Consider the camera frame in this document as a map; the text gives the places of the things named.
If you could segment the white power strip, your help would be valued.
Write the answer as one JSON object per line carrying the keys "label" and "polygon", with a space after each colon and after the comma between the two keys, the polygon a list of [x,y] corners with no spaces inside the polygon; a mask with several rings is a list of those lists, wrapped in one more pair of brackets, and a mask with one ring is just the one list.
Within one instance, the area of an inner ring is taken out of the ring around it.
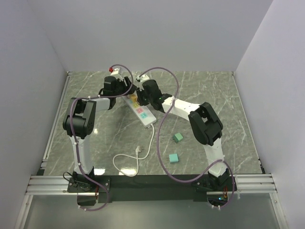
{"label": "white power strip", "polygon": [[138,104],[138,102],[133,102],[129,96],[130,95],[123,96],[122,98],[140,120],[142,125],[144,127],[149,127],[150,125],[154,124],[156,122],[156,117],[152,114],[148,107],[144,105],[141,106]]}

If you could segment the green charger plug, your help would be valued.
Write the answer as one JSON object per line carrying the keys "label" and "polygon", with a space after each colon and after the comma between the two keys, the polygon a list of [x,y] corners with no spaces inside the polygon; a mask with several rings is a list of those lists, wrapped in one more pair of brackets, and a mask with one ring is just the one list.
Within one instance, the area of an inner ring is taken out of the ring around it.
{"label": "green charger plug", "polygon": [[179,143],[179,142],[181,142],[182,140],[183,140],[183,136],[182,136],[181,133],[176,133],[176,134],[173,135],[173,141],[174,141],[175,143]]}

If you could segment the teal charger plug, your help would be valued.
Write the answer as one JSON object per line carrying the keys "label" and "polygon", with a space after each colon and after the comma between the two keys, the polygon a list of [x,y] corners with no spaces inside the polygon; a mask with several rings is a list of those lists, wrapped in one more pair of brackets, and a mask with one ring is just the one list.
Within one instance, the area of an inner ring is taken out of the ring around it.
{"label": "teal charger plug", "polygon": [[177,154],[169,154],[167,157],[167,160],[169,163],[178,163],[179,162],[179,157]]}

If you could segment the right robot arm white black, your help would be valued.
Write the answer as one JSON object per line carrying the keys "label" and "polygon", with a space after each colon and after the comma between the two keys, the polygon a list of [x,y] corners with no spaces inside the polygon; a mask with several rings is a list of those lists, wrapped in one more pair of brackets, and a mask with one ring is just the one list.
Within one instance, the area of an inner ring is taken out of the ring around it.
{"label": "right robot arm white black", "polygon": [[230,174],[222,151],[223,124],[213,107],[208,102],[194,104],[180,100],[174,95],[163,94],[153,79],[138,82],[141,83],[141,87],[136,91],[139,104],[150,104],[155,110],[164,113],[157,130],[157,138],[168,114],[189,121],[195,139],[203,145],[206,153],[209,185],[214,190],[222,189]]}

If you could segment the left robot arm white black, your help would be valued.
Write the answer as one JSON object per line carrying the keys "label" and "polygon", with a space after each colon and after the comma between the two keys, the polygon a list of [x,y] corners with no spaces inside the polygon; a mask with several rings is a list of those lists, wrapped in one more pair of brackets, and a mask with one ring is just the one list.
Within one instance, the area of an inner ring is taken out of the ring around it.
{"label": "left robot arm white black", "polygon": [[85,192],[95,187],[95,179],[89,176],[93,172],[89,140],[94,129],[96,113],[111,110],[116,98],[132,94],[135,88],[133,77],[125,76],[120,79],[107,76],[98,95],[73,97],[69,101],[62,127],[72,142],[75,164],[73,172],[83,175],[78,181],[78,186]]}

